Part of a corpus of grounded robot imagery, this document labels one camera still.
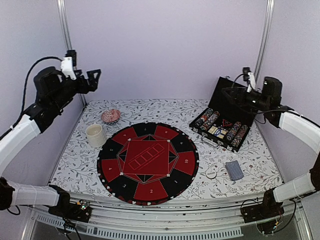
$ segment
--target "round poker mat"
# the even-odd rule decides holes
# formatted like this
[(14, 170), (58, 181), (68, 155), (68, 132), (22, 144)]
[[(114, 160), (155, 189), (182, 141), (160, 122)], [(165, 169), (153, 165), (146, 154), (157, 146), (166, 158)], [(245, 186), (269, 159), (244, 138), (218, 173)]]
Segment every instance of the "round poker mat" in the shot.
[(198, 167), (198, 151), (189, 136), (154, 122), (116, 132), (97, 160), (99, 178), (113, 196), (144, 206), (181, 194), (195, 179)]

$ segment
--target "red patterned bowl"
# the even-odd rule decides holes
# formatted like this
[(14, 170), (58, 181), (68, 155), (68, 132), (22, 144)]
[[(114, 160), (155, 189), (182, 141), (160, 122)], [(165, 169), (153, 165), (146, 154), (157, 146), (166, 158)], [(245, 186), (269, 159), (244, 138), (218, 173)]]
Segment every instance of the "red patterned bowl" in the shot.
[(102, 121), (104, 121), (106, 124), (115, 124), (119, 121), (121, 112), (117, 109), (111, 109), (107, 110), (101, 115)]

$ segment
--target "white container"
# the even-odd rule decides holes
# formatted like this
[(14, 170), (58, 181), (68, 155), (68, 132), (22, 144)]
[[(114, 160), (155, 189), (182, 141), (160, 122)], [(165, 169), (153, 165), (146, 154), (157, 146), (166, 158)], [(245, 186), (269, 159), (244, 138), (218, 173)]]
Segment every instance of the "white container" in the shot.
[(89, 145), (94, 148), (103, 146), (107, 141), (107, 136), (100, 124), (92, 124), (85, 130)]

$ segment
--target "poker chip case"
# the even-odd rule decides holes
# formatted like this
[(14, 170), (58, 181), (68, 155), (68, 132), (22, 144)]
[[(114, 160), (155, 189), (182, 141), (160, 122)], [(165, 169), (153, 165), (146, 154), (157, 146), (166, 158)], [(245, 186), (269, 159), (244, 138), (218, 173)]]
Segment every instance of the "poker chip case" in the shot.
[[(233, 81), (224, 77), (220, 77), (215, 86), (208, 107), (189, 124), (189, 127), (194, 132), (200, 134), (202, 136), (202, 140), (205, 143), (208, 141), (206, 139), (209, 139), (210, 141), (217, 143), (216, 147), (224, 147), (232, 152), (238, 152), (243, 142), (246, 140), (248, 132), (250, 131), (251, 126), (254, 122), (255, 116), (241, 110), (238, 106), (229, 103), (228, 99), (223, 94), (222, 89), (230, 88), (232, 84)], [(234, 87), (241, 88), (245, 86), (239, 83), (235, 83)], [(220, 115), (210, 129), (203, 130), (196, 125), (196, 121), (200, 119), (208, 109), (218, 111)], [(242, 125), (246, 125), (248, 127), (238, 146), (231, 145), (231, 142), (226, 138), (227, 133), (236, 122), (240, 122)]]

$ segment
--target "floral tablecloth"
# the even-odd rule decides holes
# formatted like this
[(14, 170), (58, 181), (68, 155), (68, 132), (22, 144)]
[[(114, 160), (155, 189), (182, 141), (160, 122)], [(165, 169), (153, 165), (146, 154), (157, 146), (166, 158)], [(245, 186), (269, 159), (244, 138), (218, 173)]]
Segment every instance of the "floral tablecloth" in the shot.
[[(238, 153), (224, 148), (214, 149), (201, 141), (201, 136), (189, 128), (189, 123), (208, 105), (207, 100), (150, 99), (92, 101), (86, 107), (66, 149), (58, 163), (50, 184), (66, 191), (92, 196), (114, 198), (102, 185), (97, 173), (97, 157), (101, 148), (88, 145), (85, 130), (94, 123), (101, 124), (108, 137), (117, 131), (141, 122), (165, 123), (191, 137), (199, 152), (199, 170), (196, 178), (174, 200), (225, 198), (264, 192), (282, 184), (274, 160), (257, 126), (253, 123)], [(118, 109), (121, 117), (115, 125), (106, 125), (101, 114)], [(238, 160), (244, 178), (231, 181), (225, 163)], [(206, 177), (206, 171), (217, 172), (215, 179)]]

